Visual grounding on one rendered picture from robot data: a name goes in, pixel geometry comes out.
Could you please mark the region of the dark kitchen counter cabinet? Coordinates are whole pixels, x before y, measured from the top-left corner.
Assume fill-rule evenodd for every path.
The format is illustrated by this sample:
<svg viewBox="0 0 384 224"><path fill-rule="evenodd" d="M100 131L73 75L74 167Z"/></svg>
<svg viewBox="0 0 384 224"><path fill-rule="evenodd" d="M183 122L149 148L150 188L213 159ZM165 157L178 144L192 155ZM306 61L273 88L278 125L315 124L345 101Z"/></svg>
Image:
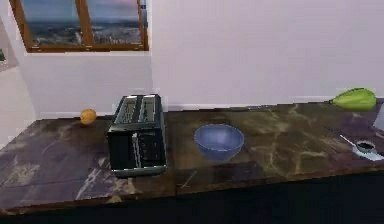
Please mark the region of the dark kitchen counter cabinet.
<svg viewBox="0 0 384 224"><path fill-rule="evenodd" d="M384 154L375 118L326 103L169 112L168 170L126 180L110 169L108 118L38 120L0 149L0 224L384 224L384 160L339 137ZM198 149L207 124L244 134L230 161Z"/></svg>

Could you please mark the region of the orange round fruit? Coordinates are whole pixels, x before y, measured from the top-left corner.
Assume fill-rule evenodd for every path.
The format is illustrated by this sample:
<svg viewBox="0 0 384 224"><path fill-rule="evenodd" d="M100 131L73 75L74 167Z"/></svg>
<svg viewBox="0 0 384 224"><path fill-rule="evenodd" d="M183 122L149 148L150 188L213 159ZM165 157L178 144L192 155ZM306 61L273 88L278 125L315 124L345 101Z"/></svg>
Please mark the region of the orange round fruit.
<svg viewBox="0 0 384 224"><path fill-rule="evenodd" d="M84 109L80 113L80 122L84 125L91 124L97 118L97 114L93 109Z"/></svg>

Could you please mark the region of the black toaster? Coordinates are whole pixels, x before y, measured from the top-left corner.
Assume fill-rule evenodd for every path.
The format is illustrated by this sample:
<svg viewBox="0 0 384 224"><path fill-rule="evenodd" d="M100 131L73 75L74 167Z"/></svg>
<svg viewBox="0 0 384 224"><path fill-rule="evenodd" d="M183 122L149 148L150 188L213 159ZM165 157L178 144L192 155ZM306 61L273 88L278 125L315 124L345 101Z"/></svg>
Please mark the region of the black toaster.
<svg viewBox="0 0 384 224"><path fill-rule="evenodd" d="M167 169L161 97L123 96L107 132L111 170L117 178L159 175Z"/></svg>

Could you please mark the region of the silver ladle spoon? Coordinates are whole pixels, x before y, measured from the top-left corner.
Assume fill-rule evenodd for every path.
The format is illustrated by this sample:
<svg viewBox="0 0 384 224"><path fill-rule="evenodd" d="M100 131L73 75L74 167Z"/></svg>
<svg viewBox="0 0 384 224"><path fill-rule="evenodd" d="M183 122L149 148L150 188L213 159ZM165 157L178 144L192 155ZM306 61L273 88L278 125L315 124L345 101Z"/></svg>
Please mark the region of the silver ladle spoon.
<svg viewBox="0 0 384 224"><path fill-rule="evenodd" d="M349 145L350 151L355 155L373 162L384 160L384 154L377 151L373 141L367 138L353 138L345 134L340 134L339 137Z"/></svg>

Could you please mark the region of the brown framed window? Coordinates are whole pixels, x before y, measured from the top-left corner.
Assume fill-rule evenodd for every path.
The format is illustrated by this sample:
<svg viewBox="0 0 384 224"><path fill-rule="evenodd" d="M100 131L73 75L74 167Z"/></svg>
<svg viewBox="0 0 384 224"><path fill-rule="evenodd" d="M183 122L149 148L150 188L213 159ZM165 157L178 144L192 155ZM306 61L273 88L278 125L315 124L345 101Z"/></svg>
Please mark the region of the brown framed window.
<svg viewBox="0 0 384 224"><path fill-rule="evenodd" d="M7 0L29 53L147 51L146 0Z"/></svg>

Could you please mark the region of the green oval vegetable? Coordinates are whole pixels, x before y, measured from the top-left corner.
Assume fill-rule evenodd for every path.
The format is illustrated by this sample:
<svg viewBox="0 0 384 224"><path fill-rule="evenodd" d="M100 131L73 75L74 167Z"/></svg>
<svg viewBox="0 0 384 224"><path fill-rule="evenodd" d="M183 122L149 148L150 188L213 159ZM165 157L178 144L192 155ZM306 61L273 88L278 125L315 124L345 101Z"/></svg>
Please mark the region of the green oval vegetable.
<svg viewBox="0 0 384 224"><path fill-rule="evenodd" d="M344 110L368 111L376 105L377 99L367 88L353 88L338 94L329 103Z"/></svg>

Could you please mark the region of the blue bowl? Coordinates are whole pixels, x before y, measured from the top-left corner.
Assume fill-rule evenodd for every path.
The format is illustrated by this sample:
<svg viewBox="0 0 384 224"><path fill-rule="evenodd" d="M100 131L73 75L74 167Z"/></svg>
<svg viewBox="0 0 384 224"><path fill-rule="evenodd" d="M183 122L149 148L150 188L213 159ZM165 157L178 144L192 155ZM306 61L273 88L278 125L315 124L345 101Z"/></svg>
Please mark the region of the blue bowl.
<svg viewBox="0 0 384 224"><path fill-rule="evenodd" d="M228 162L243 148L245 136L230 125L207 124L195 131L194 142L208 160Z"/></svg>

